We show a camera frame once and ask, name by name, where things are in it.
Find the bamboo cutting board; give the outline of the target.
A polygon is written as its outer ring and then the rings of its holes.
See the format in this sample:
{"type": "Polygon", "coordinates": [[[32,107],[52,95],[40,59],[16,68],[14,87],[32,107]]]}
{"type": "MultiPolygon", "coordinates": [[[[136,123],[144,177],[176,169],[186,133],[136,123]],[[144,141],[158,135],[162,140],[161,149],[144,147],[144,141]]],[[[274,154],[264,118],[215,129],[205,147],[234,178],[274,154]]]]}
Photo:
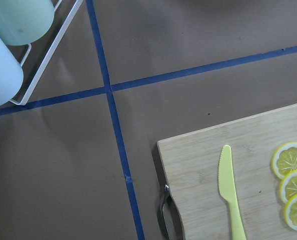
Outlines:
{"type": "Polygon", "coordinates": [[[246,237],[297,240],[284,221],[280,180],[271,169],[275,150],[288,142],[297,142],[297,104],[158,141],[184,238],[232,237],[228,205],[218,190],[220,154],[229,145],[246,237]]]}

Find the yellow plastic knife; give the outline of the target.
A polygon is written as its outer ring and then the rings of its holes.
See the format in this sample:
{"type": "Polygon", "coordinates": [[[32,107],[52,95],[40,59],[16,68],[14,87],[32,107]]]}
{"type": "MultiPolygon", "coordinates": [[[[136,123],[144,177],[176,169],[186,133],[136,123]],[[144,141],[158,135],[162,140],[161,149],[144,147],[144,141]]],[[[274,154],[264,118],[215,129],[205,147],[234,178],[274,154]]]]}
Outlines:
{"type": "Polygon", "coordinates": [[[239,210],[233,170],[232,149],[229,145],[222,147],[218,163],[218,190],[229,207],[231,235],[233,240],[246,240],[239,210]]]}

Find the top lemon slice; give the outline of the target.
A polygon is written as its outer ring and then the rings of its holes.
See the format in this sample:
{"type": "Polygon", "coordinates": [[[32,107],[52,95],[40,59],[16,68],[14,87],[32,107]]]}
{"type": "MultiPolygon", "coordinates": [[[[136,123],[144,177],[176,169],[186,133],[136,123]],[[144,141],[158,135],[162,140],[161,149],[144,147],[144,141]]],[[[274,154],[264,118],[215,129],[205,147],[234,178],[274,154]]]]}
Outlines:
{"type": "Polygon", "coordinates": [[[271,169],[282,180],[297,170],[297,142],[287,142],[277,148],[271,159],[271,169]]]}

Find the light blue cup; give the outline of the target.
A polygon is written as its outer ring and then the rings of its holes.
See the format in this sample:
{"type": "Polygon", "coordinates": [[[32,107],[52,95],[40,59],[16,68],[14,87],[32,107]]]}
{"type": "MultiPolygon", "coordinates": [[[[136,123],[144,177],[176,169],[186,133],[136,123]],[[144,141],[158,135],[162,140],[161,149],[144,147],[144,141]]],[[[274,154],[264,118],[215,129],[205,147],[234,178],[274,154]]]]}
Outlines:
{"type": "Polygon", "coordinates": [[[23,79],[21,65],[0,38],[0,106],[18,93],[23,79]]]}

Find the middle lemon slice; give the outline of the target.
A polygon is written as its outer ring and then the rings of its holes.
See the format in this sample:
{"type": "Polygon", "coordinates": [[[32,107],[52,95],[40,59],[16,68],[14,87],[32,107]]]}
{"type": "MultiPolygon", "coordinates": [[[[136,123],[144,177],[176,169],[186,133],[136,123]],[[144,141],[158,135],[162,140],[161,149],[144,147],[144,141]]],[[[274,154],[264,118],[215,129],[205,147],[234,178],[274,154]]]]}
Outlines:
{"type": "Polygon", "coordinates": [[[297,194],[297,170],[289,172],[281,181],[279,186],[279,196],[283,203],[297,194]]]}

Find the green cup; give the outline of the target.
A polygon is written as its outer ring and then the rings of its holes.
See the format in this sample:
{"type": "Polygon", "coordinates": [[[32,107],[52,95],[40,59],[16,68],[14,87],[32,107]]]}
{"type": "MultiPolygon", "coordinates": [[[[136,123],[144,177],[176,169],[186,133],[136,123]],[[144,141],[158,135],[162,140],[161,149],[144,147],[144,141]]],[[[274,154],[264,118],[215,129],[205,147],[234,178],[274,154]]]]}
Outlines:
{"type": "Polygon", "coordinates": [[[54,17],[50,0],[0,0],[0,38],[10,46],[30,44],[48,32],[54,17]]]}

